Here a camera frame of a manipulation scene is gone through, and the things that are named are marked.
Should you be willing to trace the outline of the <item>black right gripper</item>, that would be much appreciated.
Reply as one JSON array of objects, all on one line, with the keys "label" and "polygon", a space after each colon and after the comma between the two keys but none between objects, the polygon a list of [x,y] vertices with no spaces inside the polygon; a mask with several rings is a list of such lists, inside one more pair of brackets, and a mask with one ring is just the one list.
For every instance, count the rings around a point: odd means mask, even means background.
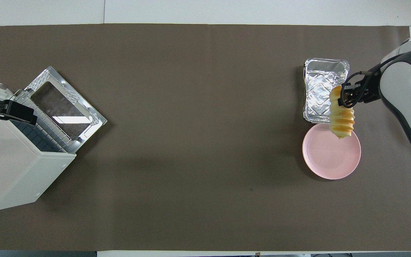
[{"label": "black right gripper", "polygon": [[341,84],[341,94],[343,95],[339,95],[338,106],[354,107],[357,103],[368,104],[381,99],[379,91],[381,70],[360,71],[352,74],[352,77],[356,75],[363,75],[364,77],[355,84]]}]

